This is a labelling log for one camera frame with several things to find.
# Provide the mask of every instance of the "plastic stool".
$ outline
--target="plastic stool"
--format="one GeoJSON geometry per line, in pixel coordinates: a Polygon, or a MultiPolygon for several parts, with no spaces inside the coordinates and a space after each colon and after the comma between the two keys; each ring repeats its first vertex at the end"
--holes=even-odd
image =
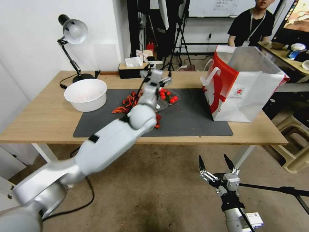
{"type": "Polygon", "coordinates": [[[304,146],[298,153],[292,154],[285,147],[281,145],[273,145],[272,147],[285,158],[286,163],[282,166],[290,173],[297,173],[300,170],[309,166],[309,107],[296,111],[293,115],[284,119],[277,125],[278,130],[288,137],[293,133],[299,134],[307,141],[307,145],[304,146]],[[292,127],[288,133],[284,133],[284,130],[292,127]]]}

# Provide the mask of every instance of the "screen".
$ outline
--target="screen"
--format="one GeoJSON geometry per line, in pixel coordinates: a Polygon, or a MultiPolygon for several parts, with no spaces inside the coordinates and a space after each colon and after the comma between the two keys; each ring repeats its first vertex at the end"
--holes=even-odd
{"type": "Polygon", "coordinates": [[[285,18],[283,28],[309,32],[309,0],[296,0],[285,18]]]}

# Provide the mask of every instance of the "black lamp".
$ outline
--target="black lamp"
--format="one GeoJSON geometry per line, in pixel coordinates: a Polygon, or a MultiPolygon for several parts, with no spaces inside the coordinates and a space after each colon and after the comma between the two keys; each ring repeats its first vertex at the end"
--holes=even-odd
{"type": "Polygon", "coordinates": [[[70,19],[65,14],[62,14],[58,18],[59,23],[63,26],[63,37],[57,40],[58,44],[62,47],[64,53],[67,55],[68,59],[70,60],[71,65],[77,72],[77,76],[73,78],[73,82],[80,81],[83,79],[91,79],[93,76],[87,73],[80,73],[80,67],[77,63],[71,59],[68,52],[65,50],[64,45],[67,43],[70,44],[80,44],[82,43],[87,35],[88,35],[88,28],[86,24],[82,21],[76,19],[70,19]]]}

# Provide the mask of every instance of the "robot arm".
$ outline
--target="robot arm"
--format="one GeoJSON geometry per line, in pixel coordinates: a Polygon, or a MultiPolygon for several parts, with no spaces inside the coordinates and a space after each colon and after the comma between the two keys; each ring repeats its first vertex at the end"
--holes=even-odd
{"type": "Polygon", "coordinates": [[[157,91],[172,79],[162,78],[163,71],[141,71],[143,95],[138,104],[121,119],[96,132],[81,145],[75,157],[47,163],[21,181],[13,192],[21,207],[0,217],[5,231],[40,231],[48,217],[66,196],[65,185],[100,172],[127,151],[136,140],[156,125],[157,91]]]}
{"type": "Polygon", "coordinates": [[[200,176],[212,187],[216,188],[221,197],[221,209],[225,215],[226,227],[229,232],[253,232],[254,228],[261,227],[263,221],[259,213],[245,213],[245,206],[239,201],[236,194],[240,184],[239,169],[235,169],[232,161],[224,154],[230,173],[211,174],[206,171],[204,162],[199,156],[200,176]]]}

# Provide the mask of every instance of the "tabletop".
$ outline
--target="tabletop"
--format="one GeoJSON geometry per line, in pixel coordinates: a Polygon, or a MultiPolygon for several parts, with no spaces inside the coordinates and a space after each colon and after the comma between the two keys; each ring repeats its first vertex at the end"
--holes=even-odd
{"type": "Polygon", "coordinates": [[[265,48],[268,52],[270,52],[273,55],[275,55],[276,57],[278,57],[280,60],[282,60],[286,64],[292,66],[293,68],[295,68],[296,70],[301,72],[303,75],[309,75],[309,71],[305,70],[302,67],[302,62],[295,61],[295,60],[289,60],[289,59],[286,58],[288,50],[286,50],[284,48],[283,49],[274,49],[274,48],[272,48],[271,43],[269,43],[269,42],[259,42],[258,44],[262,48],[265,48]]]}
{"type": "MultiPolygon", "coordinates": [[[[82,112],[73,108],[63,96],[59,82],[74,74],[61,71],[41,93],[0,135],[0,143],[72,143],[80,144],[87,138],[74,138],[73,132],[82,112]]],[[[202,72],[173,72],[169,88],[201,88],[202,72]]],[[[141,79],[120,79],[118,75],[99,75],[109,89],[137,89],[141,79]]],[[[63,84],[70,85],[71,78],[63,84]]],[[[140,137],[137,144],[234,144],[285,145],[286,139],[271,120],[261,112],[252,123],[229,122],[232,136],[177,136],[140,137]]]]}

